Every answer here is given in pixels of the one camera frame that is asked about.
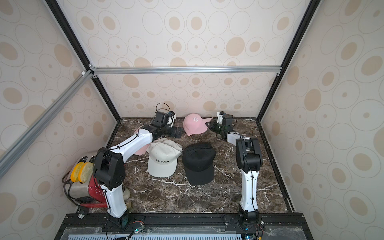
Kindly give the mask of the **white cap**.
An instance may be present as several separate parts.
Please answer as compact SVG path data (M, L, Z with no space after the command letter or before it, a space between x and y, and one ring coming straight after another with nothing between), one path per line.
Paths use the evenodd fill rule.
M183 148L178 143L163 138L150 143L147 152L148 173L153 177L168 178L175 173Z

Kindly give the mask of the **black cap front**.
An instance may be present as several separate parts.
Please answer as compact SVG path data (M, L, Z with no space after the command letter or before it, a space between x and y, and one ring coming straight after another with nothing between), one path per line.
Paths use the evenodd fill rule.
M199 142L184 148L182 162L191 185L202 186L213 181L216 154L208 142Z

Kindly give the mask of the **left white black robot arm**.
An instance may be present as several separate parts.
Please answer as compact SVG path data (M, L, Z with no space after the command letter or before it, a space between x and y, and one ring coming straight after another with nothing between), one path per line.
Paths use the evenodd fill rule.
M127 206L123 197L126 177L125 162L145 145L161 137L180 138L182 127L174 127L176 114L157 111L152 122L122 143L109 149L100 148L95 158L94 180L101 186L107 201L110 220L122 229L129 225Z

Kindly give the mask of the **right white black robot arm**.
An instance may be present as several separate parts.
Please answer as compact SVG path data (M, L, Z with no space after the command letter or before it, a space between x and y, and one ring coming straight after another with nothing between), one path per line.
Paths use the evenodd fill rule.
M257 138L245 137L234 130L236 118L225 112L218 112L206 126L225 142L236 147L236 162L242 175L242 198L240 201L239 223L257 223L257 180L263 165L260 143Z

